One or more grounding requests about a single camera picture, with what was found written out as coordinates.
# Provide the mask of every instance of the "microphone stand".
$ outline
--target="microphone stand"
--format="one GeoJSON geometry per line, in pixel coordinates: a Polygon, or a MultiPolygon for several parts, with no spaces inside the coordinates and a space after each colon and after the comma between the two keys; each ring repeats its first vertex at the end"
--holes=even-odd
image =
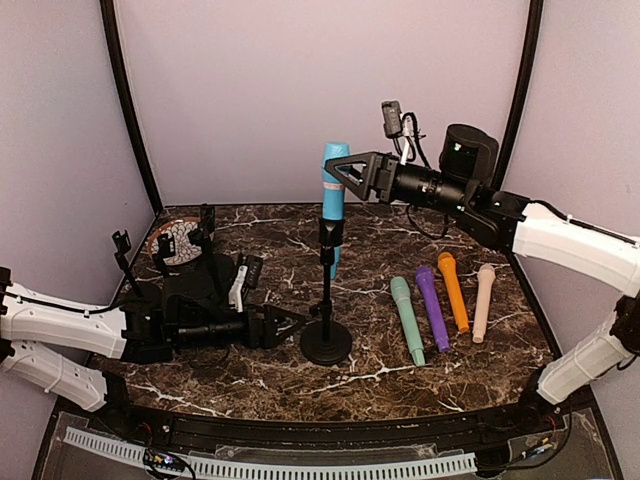
{"type": "Polygon", "coordinates": [[[342,245],[344,220],[327,220],[320,217],[320,263],[323,267],[322,301],[311,307],[311,316],[321,320],[310,324],[300,337],[302,354],[316,365],[331,366],[343,361],[351,353],[352,339],[349,330],[332,321],[331,266],[335,261],[335,249],[342,245]]]}

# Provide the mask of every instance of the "beige microphone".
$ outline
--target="beige microphone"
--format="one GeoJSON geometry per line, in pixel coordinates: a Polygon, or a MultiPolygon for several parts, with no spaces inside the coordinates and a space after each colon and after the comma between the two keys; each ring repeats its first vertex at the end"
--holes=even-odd
{"type": "Polygon", "coordinates": [[[476,314],[473,318],[473,343],[482,343],[487,331],[489,304],[491,303],[491,286],[496,279],[494,268],[485,263],[478,270],[478,298],[476,299],[476,314]]]}

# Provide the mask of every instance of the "lavender wall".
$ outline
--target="lavender wall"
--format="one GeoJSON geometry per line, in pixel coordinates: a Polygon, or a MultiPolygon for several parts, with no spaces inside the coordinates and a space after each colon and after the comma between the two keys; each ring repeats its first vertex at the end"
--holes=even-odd
{"type": "Polygon", "coordinates": [[[380,103],[502,137],[527,0],[119,0],[142,129],[166,204],[318,201],[324,143],[393,147],[380,103]]]}
{"type": "MultiPolygon", "coordinates": [[[[545,3],[539,50],[506,188],[574,216],[640,234],[640,8],[633,0],[545,3]]],[[[524,262],[566,351],[611,310],[616,292],[524,262]]],[[[640,369],[594,384],[626,478],[638,478],[640,369]]]]}
{"type": "MultiPolygon", "coordinates": [[[[90,303],[109,302],[120,280],[111,233],[138,244],[152,220],[99,8],[0,2],[0,265],[90,303]]],[[[54,401],[0,374],[0,479],[30,478],[54,401]]]]}

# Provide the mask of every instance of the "wire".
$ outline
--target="wire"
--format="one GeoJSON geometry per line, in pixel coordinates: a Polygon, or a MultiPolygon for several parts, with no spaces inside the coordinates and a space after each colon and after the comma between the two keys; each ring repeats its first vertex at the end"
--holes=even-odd
{"type": "Polygon", "coordinates": [[[629,368],[631,365],[633,365],[633,362],[635,362],[635,361],[636,361],[636,358],[638,358],[638,356],[637,356],[637,355],[634,355],[634,356],[633,356],[633,358],[631,358],[631,360],[629,360],[629,361],[628,361],[627,363],[625,363],[624,365],[621,365],[621,363],[622,363],[622,362],[619,362],[619,363],[616,365],[616,369],[617,369],[619,372],[622,372],[622,371],[626,370],[626,369],[627,369],[627,368],[629,368]]]}
{"type": "Polygon", "coordinates": [[[424,166],[431,169],[431,165],[429,165],[429,161],[427,160],[427,156],[424,154],[424,151],[422,150],[422,146],[420,145],[420,140],[422,140],[424,138],[424,135],[420,135],[420,128],[418,127],[418,118],[416,117],[416,115],[413,112],[407,112],[402,116],[402,125],[404,126],[404,121],[406,119],[411,120],[411,123],[413,123],[413,143],[415,144],[416,150],[418,151],[418,155],[420,155],[420,159],[422,160],[422,163],[424,163],[424,166]]]}
{"type": "Polygon", "coordinates": [[[393,139],[393,146],[396,149],[396,153],[400,156],[402,156],[402,148],[400,148],[400,142],[398,141],[397,138],[393,139]]]}
{"type": "Polygon", "coordinates": [[[556,217],[560,218],[561,220],[564,220],[565,222],[569,222],[572,225],[575,225],[577,227],[582,227],[582,228],[584,228],[586,230],[592,230],[594,232],[602,233],[603,235],[607,235],[609,237],[613,237],[613,238],[615,238],[617,240],[621,240],[621,241],[623,241],[625,243],[629,243],[631,245],[636,245],[638,243],[637,240],[634,240],[634,239],[629,238],[629,237],[625,237],[624,235],[620,235],[620,234],[615,233],[615,232],[610,232],[609,230],[605,230],[604,228],[600,228],[600,227],[598,227],[596,225],[592,225],[590,223],[583,222],[582,220],[576,220],[575,218],[569,218],[568,215],[566,215],[565,213],[562,213],[556,207],[554,207],[549,202],[546,202],[544,200],[532,200],[531,203],[538,203],[538,204],[542,205],[543,207],[546,207],[556,217]]]}
{"type": "MultiPolygon", "coordinates": [[[[139,423],[138,426],[136,428],[134,428],[133,430],[131,430],[131,432],[128,433],[121,433],[121,432],[117,432],[115,431],[113,428],[111,428],[109,425],[107,425],[107,423],[100,417],[95,417],[96,420],[98,420],[108,431],[109,433],[115,435],[116,437],[126,441],[126,442],[130,442],[130,443],[134,443],[134,444],[140,444],[140,440],[136,440],[134,438],[132,438],[131,436],[136,433],[138,430],[140,430],[140,428],[144,428],[147,433],[149,434],[148,440],[146,442],[144,442],[144,445],[146,447],[146,450],[153,454],[153,452],[158,452],[161,453],[163,455],[168,455],[172,458],[174,458],[176,460],[176,463],[182,465],[184,468],[186,468],[189,473],[191,474],[191,478],[192,480],[196,480],[196,472],[193,470],[193,467],[191,467],[191,465],[189,465],[189,463],[184,460],[183,458],[179,457],[178,455],[176,455],[175,453],[172,453],[168,450],[164,450],[158,447],[152,447],[151,443],[153,442],[153,430],[151,429],[151,426],[146,423],[146,422],[142,422],[139,423]]],[[[150,465],[144,465],[145,467],[149,467],[151,468],[151,470],[156,474],[156,475],[162,475],[162,476],[158,476],[156,478],[174,478],[176,476],[179,475],[173,475],[173,474],[168,474],[165,472],[161,472],[159,470],[157,470],[152,464],[150,465]]]]}
{"type": "Polygon", "coordinates": [[[553,419],[551,415],[547,415],[547,420],[549,420],[549,423],[553,425],[553,433],[551,434],[551,438],[553,438],[555,437],[556,432],[558,431],[558,427],[556,425],[556,421],[553,419]]]}
{"type": "MultiPolygon", "coordinates": [[[[176,460],[176,463],[182,465],[184,468],[186,468],[189,473],[191,474],[191,479],[192,480],[196,480],[196,472],[193,470],[193,467],[191,465],[189,465],[189,463],[184,460],[183,458],[179,457],[178,455],[176,455],[175,453],[171,453],[167,450],[163,450],[160,448],[156,448],[156,447],[147,447],[147,451],[151,454],[153,453],[161,453],[162,455],[168,455],[171,458],[176,460]]],[[[149,464],[146,465],[148,467],[151,468],[151,470],[153,470],[153,473],[155,473],[156,475],[164,475],[163,477],[158,477],[158,478],[175,478],[175,477],[179,477],[180,475],[174,475],[174,474],[170,474],[170,473],[165,473],[165,472],[161,472],[159,470],[156,469],[156,467],[153,464],[149,464]]]]}
{"type": "Polygon", "coordinates": [[[562,452],[562,450],[564,450],[564,447],[567,446],[567,443],[569,442],[569,437],[571,436],[571,431],[573,429],[573,413],[571,412],[571,408],[569,409],[569,425],[567,427],[567,432],[564,435],[564,439],[562,440],[562,443],[558,446],[558,448],[556,448],[556,450],[549,455],[547,458],[545,458],[542,462],[536,463],[535,465],[524,465],[524,466],[518,466],[515,465],[518,462],[521,462],[523,460],[526,460],[527,458],[529,458],[529,454],[534,452],[535,450],[537,450],[538,448],[540,448],[540,445],[536,445],[535,447],[532,447],[528,450],[525,450],[523,452],[524,455],[519,456],[518,458],[515,458],[514,460],[511,460],[508,463],[502,464],[502,465],[481,465],[478,464],[478,470],[482,471],[494,471],[494,470],[533,470],[534,468],[540,468],[543,465],[546,465],[547,463],[549,463],[551,460],[553,460],[554,458],[556,458],[560,452],[562,452]]]}
{"type": "Polygon", "coordinates": [[[407,205],[406,212],[407,212],[407,219],[409,220],[409,223],[411,224],[411,226],[417,232],[421,233],[422,235],[424,235],[425,237],[431,240],[442,240],[444,236],[447,234],[447,232],[449,231],[449,215],[444,216],[442,232],[440,232],[439,235],[432,235],[431,233],[428,233],[426,230],[424,230],[420,225],[418,225],[416,221],[413,219],[413,217],[411,217],[411,205],[407,205]]]}
{"type": "Polygon", "coordinates": [[[39,300],[37,298],[23,297],[22,295],[18,295],[13,292],[7,292],[6,290],[0,291],[0,295],[6,295],[7,297],[19,299],[21,302],[32,303],[34,305],[40,305],[42,307],[55,308],[58,310],[64,310],[65,312],[71,312],[71,313],[82,313],[83,315],[88,314],[89,316],[111,312],[113,310],[116,310],[122,307],[123,305],[128,305],[130,303],[150,303],[149,300],[146,300],[144,298],[131,298],[129,300],[121,300],[119,302],[114,302],[108,307],[102,307],[95,310],[84,310],[82,308],[69,307],[67,305],[61,305],[59,303],[54,303],[54,302],[47,302],[46,300],[39,300]]]}

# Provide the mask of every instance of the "marble table surface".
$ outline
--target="marble table surface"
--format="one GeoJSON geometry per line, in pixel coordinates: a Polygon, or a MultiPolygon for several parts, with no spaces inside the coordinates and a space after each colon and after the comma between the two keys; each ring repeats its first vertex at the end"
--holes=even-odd
{"type": "MultiPolygon", "coordinates": [[[[221,206],[217,208],[215,250],[264,258],[252,303],[268,302],[307,314],[322,294],[319,263],[319,205],[221,206]]],[[[166,209],[154,227],[198,215],[194,207],[166,209]]],[[[442,217],[414,215],[437,232],[442,217]]],[[[365,421],[408,419],[473,411],[515,402],[529,375],[551,360],[534,314],[504,256],[478,246],[452,228],[438,241],[414,231],[404,207],[349,204],[338,278],[333,285],[336,319],[353,336],[353,351],[342,364],[320,367],[299,348],[300,333],[273,350],[241,345],[225,350],[184,351],[165,364],[132,365],[95,355],[91,366],[122,375],[137,405],[174,412],[248,420],[365,421]],[[484,263],[496,269],[489,327],[484,343],[458,334],[438,254],[451,252],[470,320],[475,309],[476,273],[484,263]],[[414,281],[420,265],[436,272],[436,288],[452,349],[439,354],[414,281]],[[416,368],[389,292],[389,282],[404,276],[427,356],[416,368]]],[[[141,281],[161,282],[143,248],[134,265],[141,281]]]]}

